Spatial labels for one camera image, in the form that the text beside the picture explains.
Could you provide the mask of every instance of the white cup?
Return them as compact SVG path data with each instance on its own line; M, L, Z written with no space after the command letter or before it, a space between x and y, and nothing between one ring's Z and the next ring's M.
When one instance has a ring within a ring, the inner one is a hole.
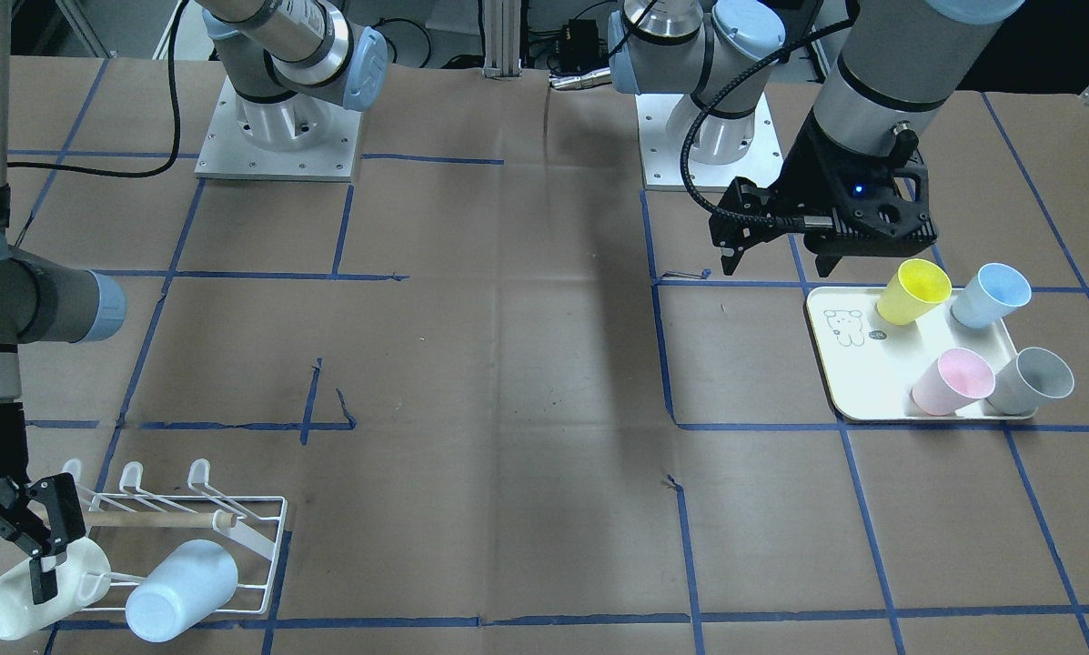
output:
M1013 266L987 264L956 295L953 318L967 328L980 330L1026 306L1033 298L1030 282Z
M24 559L0 575L0 639L23 639L98 603L111 589L111 565L99 544L90 538L66 546L66 562L54 569L58 595L42 605L30 592L30 560Z
M1074 373L1063 357L1047 349L1028 348L998 373L989 404L1004 414L1030 414L1073 392Z
M216 612L236 593L236 562L220 544L182 543L132 592L127 627L142 640L169 641Z

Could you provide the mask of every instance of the cartoon bear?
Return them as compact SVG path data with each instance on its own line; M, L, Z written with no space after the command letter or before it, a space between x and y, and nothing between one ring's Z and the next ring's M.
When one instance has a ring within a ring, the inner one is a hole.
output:
M827 326L832 329L835 339L843 347L861 347L864 344L864 312L853 310L827 310Z

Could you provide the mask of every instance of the table surface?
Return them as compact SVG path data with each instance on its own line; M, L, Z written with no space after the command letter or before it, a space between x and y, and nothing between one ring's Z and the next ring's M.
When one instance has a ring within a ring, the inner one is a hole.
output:
M802 242L719 270L706 215L644 192L634 99L391 68L356 182L203 182L224 77L179 66L181 161L13 169L12 238L107 270L102 344L23 349L33 476L127 461L174 493L290 499L270 612L166 646L77 614L0 652L1089 652L1089 107L956 93L922 137L964 284L1023 270L1019 347L1073 366L1035 420L857 426L824 393ZM818 87L773 85L790 147ZM16 58L17 160L164 157L161 63ZM161 538L99 538L144 572ZM16 562L0 542L0 571Z

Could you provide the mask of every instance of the light blue cup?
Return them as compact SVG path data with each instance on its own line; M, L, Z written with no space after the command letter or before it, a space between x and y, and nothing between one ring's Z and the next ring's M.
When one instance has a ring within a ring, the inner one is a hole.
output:
M1013 266L994 262L981 266L965 290L956 295L952 313L960 325L978 330L1026 306L1032 294L1024 275Z

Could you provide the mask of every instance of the metal mounting plate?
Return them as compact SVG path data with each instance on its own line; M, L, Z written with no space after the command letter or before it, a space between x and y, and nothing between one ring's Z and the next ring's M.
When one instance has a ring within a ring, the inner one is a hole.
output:
M200 146L197 178L293 179L308 182L352 182L362 136L362 112L333 108L329 133L318 146L269 151L250 144L236 121L236 92L224 80L212 122Z
M682 151L682 138L673 144L665 134L665 123L682 95L677 93L645 93L637 96L637 133L640 140L640 165L645 175L645 189L651 191L673 191L682 189L682 171L677 166L677 155ZM689 173L701 191L726 191L733 179L743 175L759 186L770 186L782 169L782 150L778 146L778 134L766 105L766 95L759 98L755 108L756 131L747 155L731 165L711 166L690 160Z

